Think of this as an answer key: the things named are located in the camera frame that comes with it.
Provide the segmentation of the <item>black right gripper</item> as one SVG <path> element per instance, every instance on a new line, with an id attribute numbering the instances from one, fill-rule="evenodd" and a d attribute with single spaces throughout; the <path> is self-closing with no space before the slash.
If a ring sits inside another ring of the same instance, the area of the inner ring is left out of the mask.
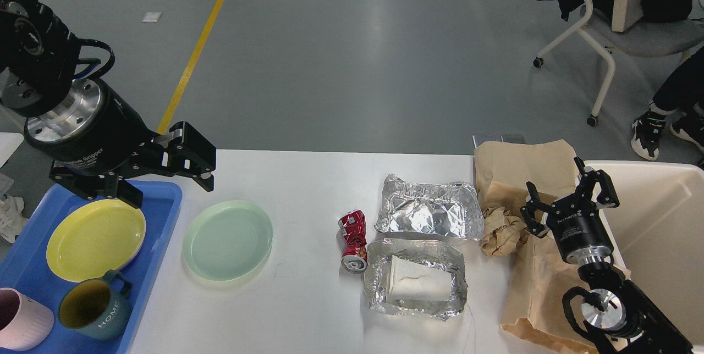
<path id="1" fill-rule="evenodd" d="M 619 198 L 611 177 L 604 170 L 586 166 L 574 158 L 579 182 L 573 195 L 549 206 L 541 201 L 533 182 L 526 182 L 528 197 L 520 208 L 528 231 L 538 238 L 553 233 L 560 256 L 569 264 L 601 262 L 613 254 L 614 246 L 598 215 L 598 209 L 618 208 Z M 548 213 L 548 226 L 536 219 L 536 211 Z"/>

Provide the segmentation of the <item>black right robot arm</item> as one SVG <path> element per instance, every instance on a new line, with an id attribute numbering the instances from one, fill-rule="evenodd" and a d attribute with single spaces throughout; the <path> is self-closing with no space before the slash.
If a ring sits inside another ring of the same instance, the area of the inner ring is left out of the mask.
<path id="1" fill-rule="evenodd" d="M 614 245 L 598 214 L 619 207 L 611 177 L 581 158 L 574 163 L 579 182 L 573 193 L 543 203 L 529 181 L 520 210 L 528 231 L 538 238 L 553 234 L 562 261 L 577 266 L 588 284 L 563 295 L 566 321 L 600 353 L 692 353 L 689 339 L 613 265 Z"/>

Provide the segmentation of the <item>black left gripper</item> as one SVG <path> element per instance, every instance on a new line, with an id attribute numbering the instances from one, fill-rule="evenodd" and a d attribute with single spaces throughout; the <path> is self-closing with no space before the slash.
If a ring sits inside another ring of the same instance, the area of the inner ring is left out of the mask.
<path id="1" fill-rule="evenodd" d="M 100 78 L 73 81 L 53 111 L 26 120 L 25 138 L 54 159 L 49 178 L 83 200 L 102 196 L 139 209 L 144 195 L 127 179 L 146 174 L 183 176 L 214 189 L 211 141 L 185 121 L 158 135 Z"/>

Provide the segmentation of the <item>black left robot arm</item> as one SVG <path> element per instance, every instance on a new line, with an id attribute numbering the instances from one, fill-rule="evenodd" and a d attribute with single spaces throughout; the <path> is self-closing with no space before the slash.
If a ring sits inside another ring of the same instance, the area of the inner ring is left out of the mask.
<path id="1" fill-rule="evenodd" d="M 104 80 L 115 63 L 103 41 L 78 38 L 38 0 L 2 0 L 3 106 L 25 118 L 24 137 L 52 159 L 50 177 L 84 200 L 141 208 L 129 180 L 146 174 L 193 179 L 211 192 L 216 147 L 180 121 L 166 134 Z"/>

